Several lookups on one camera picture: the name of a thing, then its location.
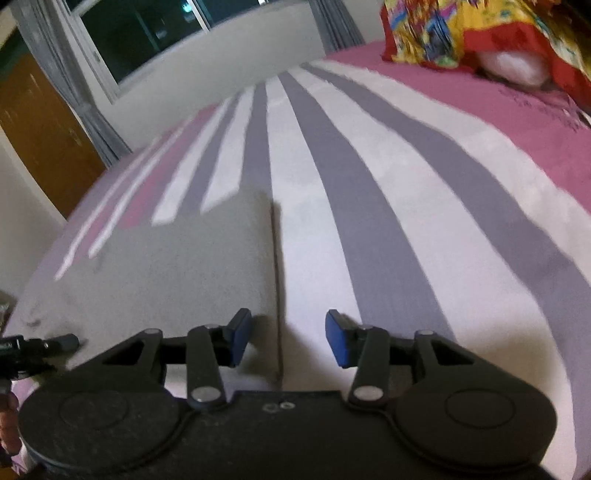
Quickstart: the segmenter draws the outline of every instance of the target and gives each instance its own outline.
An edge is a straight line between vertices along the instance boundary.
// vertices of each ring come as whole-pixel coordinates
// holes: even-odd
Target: window
[[[63,1],[82,50],[113,99],[167,48],[268,0]]]

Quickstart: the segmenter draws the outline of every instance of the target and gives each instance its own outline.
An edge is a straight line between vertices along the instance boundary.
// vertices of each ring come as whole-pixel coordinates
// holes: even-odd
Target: bed
[[[329,309],[400,336],[435,330],[550,397],[543,465],[581,478],[591,130],[505,85],[385,63],[382,48],[247,88],[107,171],[7,333],[76,333],[73,366],[146,327],[185,335],[248,307],[255,336],[228,388],[345,390]],[[180,396],[181,380],[167,379]]]

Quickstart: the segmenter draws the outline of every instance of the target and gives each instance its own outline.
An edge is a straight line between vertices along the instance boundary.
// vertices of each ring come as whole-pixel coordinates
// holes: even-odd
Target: curtain
[[[342,0],[310,0],[310,7],[326,53],[365,43]]]
[[[53,0],[15,0],[10,8],[35,60],[56,91],[78,114],[107,168],[130,153],[129,147],[96,107]]]

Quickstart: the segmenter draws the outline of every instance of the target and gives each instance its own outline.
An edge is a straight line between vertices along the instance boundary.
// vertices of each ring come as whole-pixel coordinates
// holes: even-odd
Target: colorful pillowcase
[[[554,83],[591,106],[591,47],[583,28],[525,0],[385,0],[383,58],[435,68],[478,68],[476,53],[528,51],[544,58]]]

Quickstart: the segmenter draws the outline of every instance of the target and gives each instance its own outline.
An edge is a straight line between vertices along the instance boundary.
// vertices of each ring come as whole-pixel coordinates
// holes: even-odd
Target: hand
[[[9,392],[0,395],[0,440],[9,455],[17,455],[21,450],[21,438],[18,434],[18,398]]]

